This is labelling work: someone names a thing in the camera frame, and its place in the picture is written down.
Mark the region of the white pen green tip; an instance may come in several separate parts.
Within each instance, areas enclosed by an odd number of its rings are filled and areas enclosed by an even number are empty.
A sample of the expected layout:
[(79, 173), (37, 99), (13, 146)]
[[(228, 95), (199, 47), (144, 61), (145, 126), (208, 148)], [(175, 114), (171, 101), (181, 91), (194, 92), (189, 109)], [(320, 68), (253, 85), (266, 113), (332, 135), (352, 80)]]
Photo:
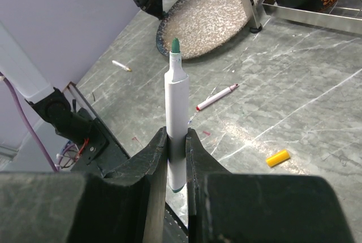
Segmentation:
[(182, 54), (177, 38), (171, 43), (169, 70), (164, 75), (164, 81), (169, 186), (177, 193), (186, 184), (186, 135), (189, 119), (189, 76), (182, 68)]

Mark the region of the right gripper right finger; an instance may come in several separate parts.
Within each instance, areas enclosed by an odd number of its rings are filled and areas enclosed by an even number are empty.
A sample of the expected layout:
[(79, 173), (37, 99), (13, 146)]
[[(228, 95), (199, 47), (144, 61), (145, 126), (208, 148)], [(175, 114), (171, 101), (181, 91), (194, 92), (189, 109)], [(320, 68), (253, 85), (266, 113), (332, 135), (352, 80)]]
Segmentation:
[(237, 174), (186, 137), (189, 242), (353, 242), (331, 185), (319, 176)]

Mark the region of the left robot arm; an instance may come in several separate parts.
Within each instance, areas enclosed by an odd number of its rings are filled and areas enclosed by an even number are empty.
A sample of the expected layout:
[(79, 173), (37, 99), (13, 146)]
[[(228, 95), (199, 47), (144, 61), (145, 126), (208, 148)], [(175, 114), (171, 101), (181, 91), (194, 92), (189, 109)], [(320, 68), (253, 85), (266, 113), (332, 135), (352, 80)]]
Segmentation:
[[(164, 18), (163, 0), (133, 1), (147, 14), (159, 20)], [(1, 79), (9, 88), (24, 124), (54, 172), (58, 172), (59, 167), (55, 165), (30, 125), (19, 102), (18, 94), (25, 98), (45, 122), (55, 128), (58, 135), (80, 144), (82, 149), (87, 146), (92, 132), (96, 132), (99, 137), (102, 136), (95, 121), (77, 113), (76, 106), (70, 105), (64, 94), (42, 75), (4, 25), (1, 25)]]

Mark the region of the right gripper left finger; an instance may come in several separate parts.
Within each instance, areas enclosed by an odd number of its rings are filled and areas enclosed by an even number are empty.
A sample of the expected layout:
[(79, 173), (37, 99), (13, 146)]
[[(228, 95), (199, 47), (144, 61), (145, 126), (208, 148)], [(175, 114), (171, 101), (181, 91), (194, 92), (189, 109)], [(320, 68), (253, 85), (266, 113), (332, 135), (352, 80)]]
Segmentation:
[(105, 177), (2, 172), (2, 242), (161, 242), (167, 134)]

